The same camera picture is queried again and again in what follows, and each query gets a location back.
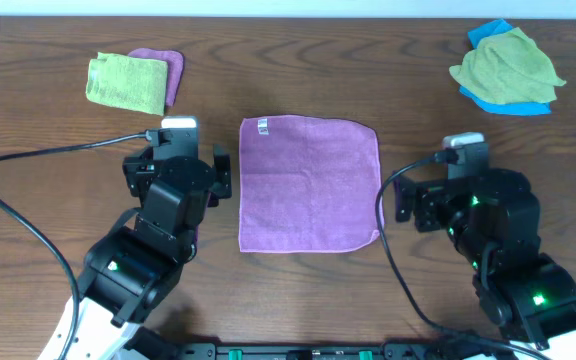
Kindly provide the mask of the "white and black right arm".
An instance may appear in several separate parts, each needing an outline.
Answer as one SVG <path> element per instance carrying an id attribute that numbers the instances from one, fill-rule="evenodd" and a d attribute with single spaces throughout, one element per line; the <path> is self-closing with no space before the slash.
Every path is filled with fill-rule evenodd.
<path id="1" fill-rule="evenodd" d="M 443 230 L 474 269 L 479 306 L 503 339 L 555 357 L 576 344 L 576 283 L 540 249 L 540 204 L 528 179 L 507 169 L 394 181 L 396 219 Z"/>

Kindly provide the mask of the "purple microfiber cloth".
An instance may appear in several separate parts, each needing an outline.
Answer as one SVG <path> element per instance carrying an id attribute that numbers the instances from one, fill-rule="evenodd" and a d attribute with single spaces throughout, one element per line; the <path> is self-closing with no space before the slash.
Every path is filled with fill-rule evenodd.
<path id="1" fill-rule="evenodd" d="M 246 118 L 239 170 L 244 253 L 345 253 L 379 236 L 379 145 L 365 125 L 300 115 Z"/>

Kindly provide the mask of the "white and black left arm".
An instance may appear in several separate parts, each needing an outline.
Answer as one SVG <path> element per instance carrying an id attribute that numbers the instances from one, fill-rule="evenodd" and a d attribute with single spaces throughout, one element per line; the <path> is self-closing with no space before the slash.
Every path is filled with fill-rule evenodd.
<path id="1" fill-rule="evenodd" d="M 84 258 L 81 300 L 64 311 L 43 359 L 110 359 L 133 338 L 178 284 L 197 253 L 198 227 L 209 207 L 232 195 L 229 154 L 213 164 L 194 145 L 148 146 L 124 159 L 131 194 L 125 211 Z"/>

